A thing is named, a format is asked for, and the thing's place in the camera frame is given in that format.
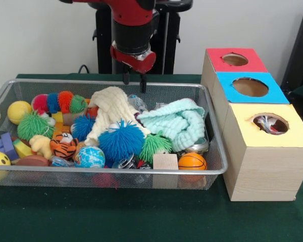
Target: mesh basket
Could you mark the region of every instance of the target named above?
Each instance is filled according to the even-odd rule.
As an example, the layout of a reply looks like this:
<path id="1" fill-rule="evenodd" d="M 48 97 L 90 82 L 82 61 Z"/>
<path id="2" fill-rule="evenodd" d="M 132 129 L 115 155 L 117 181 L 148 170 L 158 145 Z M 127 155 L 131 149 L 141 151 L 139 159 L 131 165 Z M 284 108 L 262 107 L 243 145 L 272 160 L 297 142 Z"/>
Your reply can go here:
<path id="1" fill-rule="evenodd" d="M 210 142 L 204 158 L 208 170 L 126 170 L 97 168 L 64 168 L 34 166 L 0 166 L 0 186 L 95 187 L 95 188 L 148 188 L 148 189 L 201 189 L 207 190 L 219 174 L 227 169 L 227 160 L 217 122 L 205 87 L 194 84 L 148 83 L 147 93 L 141 94 L 139 83 L 124 85 L 119 82 L 46 81 L 16 79 L 0 90 L 0 135 L 17 135 L 17 126 L 7 117 L 9 105 L 18 100 L 31 102 L 41 93 L 69 90 L 86 98 L 96 91 L 117 86 L 128 95 L 139 94 L 149 109 L 157 102 L 170 103 L 190 98 L 206 111 L 206 137 Z"/>

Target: mint green towel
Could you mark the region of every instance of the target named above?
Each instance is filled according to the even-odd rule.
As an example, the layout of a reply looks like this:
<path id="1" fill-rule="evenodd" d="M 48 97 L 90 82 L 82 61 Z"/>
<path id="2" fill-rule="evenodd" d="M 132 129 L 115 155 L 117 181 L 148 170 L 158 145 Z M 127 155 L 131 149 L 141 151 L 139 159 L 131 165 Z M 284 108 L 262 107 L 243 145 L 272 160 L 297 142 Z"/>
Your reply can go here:
<path id="1" fill-rule="evenodd" d="M 159 109 L 145 112 L 137 118 L 152 134 L 163 132 L 172 140 L 173 151 L 193 145 L 205 136 L 205 111 L 188 98 L 171 102 Z"/>

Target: black cable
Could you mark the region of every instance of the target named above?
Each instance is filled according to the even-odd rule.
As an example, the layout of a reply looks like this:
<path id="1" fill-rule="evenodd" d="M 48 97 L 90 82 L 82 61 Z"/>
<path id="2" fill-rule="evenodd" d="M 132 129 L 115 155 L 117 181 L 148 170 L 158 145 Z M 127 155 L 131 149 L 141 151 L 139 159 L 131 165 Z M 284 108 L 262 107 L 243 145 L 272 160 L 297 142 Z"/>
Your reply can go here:
<path id="1" fill-rule="evenodd" d="M 85 68 L 85 69 L 86 69 L 86 72 L 87 72 L 88 74 L 90 74 L 89 68 L 88 68 L 86 65 L 81 65 L 81 67 L 80 67 L 78 73 L 81 73 L 81 71 L 82 71 L 83 68 Z"/>

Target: stacked wooden boxes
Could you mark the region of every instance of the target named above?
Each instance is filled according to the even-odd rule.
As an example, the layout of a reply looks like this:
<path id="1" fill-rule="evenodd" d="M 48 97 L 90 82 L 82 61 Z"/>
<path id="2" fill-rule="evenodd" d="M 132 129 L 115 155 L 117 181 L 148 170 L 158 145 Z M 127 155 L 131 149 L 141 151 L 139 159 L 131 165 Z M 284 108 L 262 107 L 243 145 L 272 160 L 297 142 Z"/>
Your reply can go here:
<path id="1" fill-rule="evenodd" d="M 227 152 L 232 201 L 292 201 L 303 180 L 303 122 L 253 49 L 207 49 L 201 83 L 209 89 Z M 271 116 L 273 135 L 254 122 Z"/>

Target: orange basketball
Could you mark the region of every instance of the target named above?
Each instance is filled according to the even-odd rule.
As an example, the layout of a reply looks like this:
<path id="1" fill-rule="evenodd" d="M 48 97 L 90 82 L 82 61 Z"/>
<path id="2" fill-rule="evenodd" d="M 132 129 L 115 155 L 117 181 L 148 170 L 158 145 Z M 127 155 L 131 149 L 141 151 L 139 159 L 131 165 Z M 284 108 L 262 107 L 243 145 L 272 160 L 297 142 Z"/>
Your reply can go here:
<path id="1" fill-rule="evenodd" d="M 178 161 L 179 170 L 206 170 L 207 168 L 206 160 L 196 153 L 187 153 Z"/>

